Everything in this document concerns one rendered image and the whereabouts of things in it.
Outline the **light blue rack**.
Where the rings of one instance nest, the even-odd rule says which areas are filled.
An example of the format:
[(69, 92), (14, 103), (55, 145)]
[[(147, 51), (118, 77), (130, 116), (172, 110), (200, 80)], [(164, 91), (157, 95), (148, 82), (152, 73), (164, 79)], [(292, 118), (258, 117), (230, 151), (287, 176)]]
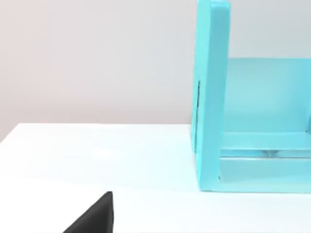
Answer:
[(191, 147), (199, 189), (311, 193), (311, 58), (230, 58), (228, 0), (197, 0)]

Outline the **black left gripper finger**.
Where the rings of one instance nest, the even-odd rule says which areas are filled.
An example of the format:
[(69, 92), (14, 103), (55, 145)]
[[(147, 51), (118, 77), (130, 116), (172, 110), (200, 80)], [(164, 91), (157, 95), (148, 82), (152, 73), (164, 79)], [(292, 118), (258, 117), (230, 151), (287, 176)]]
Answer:
[(113, 192), (107, 191), (63, 233), (113, 233)]

